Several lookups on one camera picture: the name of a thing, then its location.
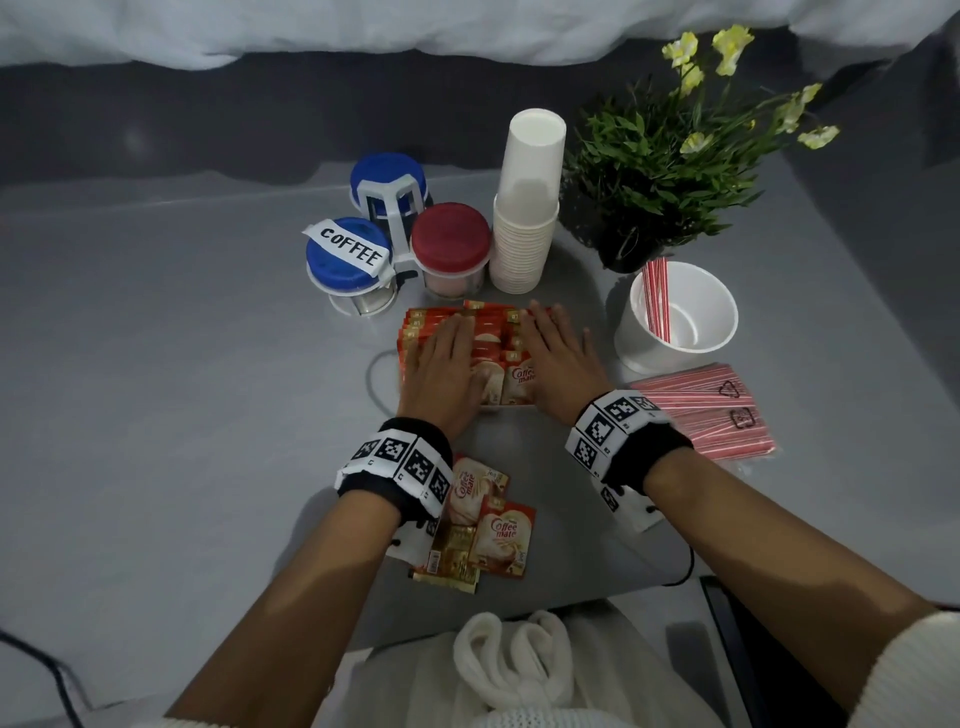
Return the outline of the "person's left hand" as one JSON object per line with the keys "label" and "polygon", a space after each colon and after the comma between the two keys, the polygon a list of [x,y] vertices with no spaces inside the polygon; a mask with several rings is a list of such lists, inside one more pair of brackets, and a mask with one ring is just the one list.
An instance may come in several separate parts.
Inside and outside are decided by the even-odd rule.
{"label": "person's left hand", "polygon": [[435,363],[435,333],[427,340],[428,363],[421,384],[403,384],[396,417],[412,418],[438,428],[454,442],[469,427],[478,410],[469,408],[475,319],[461,314],[459,335],[451,360]]}

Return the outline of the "person's right hand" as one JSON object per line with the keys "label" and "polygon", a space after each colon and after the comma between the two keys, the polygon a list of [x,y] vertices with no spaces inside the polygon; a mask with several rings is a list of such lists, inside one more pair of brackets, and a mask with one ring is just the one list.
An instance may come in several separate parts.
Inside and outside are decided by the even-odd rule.
{"label": "person's right hand", "polygon": [[567,428],[573,428],[588,405],[616,389],[599,359],[599,378],[587,378],[579,370],[582,332],[574,330],[566,311],[569,354],[553,356],[544,342],[544,309],[531,299],[520,312],[520,328],[534,365],[534,405]]}

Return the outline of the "person's right forearm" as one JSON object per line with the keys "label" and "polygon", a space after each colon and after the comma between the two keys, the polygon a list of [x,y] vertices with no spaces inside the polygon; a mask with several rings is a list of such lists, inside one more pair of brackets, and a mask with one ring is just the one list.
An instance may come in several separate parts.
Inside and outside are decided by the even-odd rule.
{"label": "person's right forearm", "polygon": [[750,613],[846,711],[883,650],[937,608],[689,448],[644,490]]}

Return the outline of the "person's left forearm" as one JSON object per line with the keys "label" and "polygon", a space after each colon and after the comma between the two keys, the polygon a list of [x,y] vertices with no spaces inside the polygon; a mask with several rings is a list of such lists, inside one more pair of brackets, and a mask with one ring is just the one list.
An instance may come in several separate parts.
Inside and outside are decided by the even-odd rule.
{"label": "person's left forearm", "polygon": [[310,728],[401,522],[367,491],[341,496],[166,711],[225,728]]}

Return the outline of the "black wristband with marker tags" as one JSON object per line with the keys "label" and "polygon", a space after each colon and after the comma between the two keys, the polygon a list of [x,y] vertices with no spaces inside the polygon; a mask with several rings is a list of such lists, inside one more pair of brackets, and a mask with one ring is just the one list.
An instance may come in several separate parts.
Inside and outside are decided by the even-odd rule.
{"label": "black wristband with marker tags", "polygon": [[622,494],[646,495],[645,480],[666,455],[693,450],[664,410],[633,390],[613,390],[587,404],[565,451],[595,480]]}
{"label": "black wristband with marker tags", "polygon": [[450,441],[438,426],[390,418],[338,469],[334,489],[372,493],[393,505],[402,524],[436,520],[453,483]]}

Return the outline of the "bunch of red striped stirrers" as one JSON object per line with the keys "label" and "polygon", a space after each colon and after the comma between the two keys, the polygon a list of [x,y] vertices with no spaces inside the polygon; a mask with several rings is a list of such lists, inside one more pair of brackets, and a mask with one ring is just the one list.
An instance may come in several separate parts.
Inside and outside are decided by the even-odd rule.
{"label": "bunch of red striped stirrers", "polygon": [[671,342],[668,259],[658,257],[641,271],[642,296],[647,328],[657,338]]}

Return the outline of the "red lid jar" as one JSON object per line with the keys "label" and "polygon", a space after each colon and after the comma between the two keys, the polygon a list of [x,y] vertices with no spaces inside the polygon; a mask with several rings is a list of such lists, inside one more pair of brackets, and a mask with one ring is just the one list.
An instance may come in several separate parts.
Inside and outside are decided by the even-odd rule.
{"label": "red lid jar", "polygon": [[492,246],[491,228],[479,210],[442,202],[420,213],[410,247],[428,293],[465,299],[479,292]]}

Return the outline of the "blue lid jar with label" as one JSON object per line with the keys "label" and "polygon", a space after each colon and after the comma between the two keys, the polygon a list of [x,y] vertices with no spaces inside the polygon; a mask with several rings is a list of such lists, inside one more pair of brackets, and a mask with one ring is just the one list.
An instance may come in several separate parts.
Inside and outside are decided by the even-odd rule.
{"label": "blue lid jar with label", "polygon": [[390,239],[361,217],[324,219],[302,232],[310,281],[347,316],[388,310],[398,296]]}

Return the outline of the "stack of white paper cups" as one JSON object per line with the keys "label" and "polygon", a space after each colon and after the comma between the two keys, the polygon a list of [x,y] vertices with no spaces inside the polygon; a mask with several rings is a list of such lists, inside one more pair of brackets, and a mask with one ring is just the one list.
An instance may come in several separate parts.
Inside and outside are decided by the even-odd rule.
{"label": "stack of white paper cups", "polygon": [[545,108],[527,108],[509,125],[493,201],[493,247],[488,272],[510,295],[540,282],[560,210],[567,124]]}

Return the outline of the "pack of red striped stirrers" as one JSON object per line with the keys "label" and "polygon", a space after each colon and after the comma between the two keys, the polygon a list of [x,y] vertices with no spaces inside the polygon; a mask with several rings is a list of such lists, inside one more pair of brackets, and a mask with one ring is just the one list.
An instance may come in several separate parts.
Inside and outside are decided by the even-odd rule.
{"label": "pack of red striped stirrers", "polygon": [[658,374],[630,388],[663,410],[701,455],[714,461],[773,455],[778,446],[757,402],[726,363]]}

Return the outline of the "gold coffee sachet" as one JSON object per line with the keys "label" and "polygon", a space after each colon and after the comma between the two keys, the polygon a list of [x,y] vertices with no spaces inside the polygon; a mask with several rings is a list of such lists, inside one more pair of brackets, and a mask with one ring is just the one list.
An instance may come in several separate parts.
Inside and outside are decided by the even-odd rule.
{"label": "gold coffee sachet", "polygon": [[414,582],[473,595],[480,570],[470,561],[476,526],[442,520],[427,553],[425,564],[410,570]]}

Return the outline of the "plain blue lid jar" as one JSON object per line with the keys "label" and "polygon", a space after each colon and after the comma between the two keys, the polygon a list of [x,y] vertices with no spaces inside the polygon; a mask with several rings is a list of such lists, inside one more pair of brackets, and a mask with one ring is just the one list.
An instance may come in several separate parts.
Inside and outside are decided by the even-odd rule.
{"label": "plain blue lid jar", "polygon": [[349,174],[350,199],[360,217],[371,219],[369,206],[360,199],[359,187],[362,183],[387,185],[407,175],[418,184],[423,203],[428,207],[431,198],[426,173],[413,157],[398,151],[381,151],[360,158]]}

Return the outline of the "potted plant with yellow flowers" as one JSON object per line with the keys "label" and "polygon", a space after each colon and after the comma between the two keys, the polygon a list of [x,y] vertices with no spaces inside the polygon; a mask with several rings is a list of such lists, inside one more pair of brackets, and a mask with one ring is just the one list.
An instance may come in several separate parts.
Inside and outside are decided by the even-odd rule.
{"label": "potted plant with yellow flowers", "polygon": [[754,32],[684,30],[661,47],[664,70],[597,98],[567,142],[558,221],[604,268],[648,261],[730,227],[726,211],[763,195],[762,162],[790,146],[823,149],[839,127],[813,105],[824,84],[785,92],[736,78]]}

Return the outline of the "white knitted sweater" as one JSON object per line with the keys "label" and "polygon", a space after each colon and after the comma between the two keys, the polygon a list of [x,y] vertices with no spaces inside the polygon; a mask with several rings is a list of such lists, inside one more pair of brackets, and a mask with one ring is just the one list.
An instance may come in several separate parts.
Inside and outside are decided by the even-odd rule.
{"label": "white knitted sweater", "polygon": [[[342,728],[725,728],[614,608],[503,622],[374,650]],[[883,650],[845,728],[960,728],[960,613],[908,627]]]}

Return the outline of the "white cloth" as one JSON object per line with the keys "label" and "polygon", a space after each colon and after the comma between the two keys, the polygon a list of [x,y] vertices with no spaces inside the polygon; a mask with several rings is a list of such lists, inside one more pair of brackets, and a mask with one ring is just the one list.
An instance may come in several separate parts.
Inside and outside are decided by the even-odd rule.
{"label": "white cloth", "polygon": [[960,0],[0,0],[0,67],[207,70],[251,53],[409,50],[558,67],[734,24],[886,54],[959,13]]}

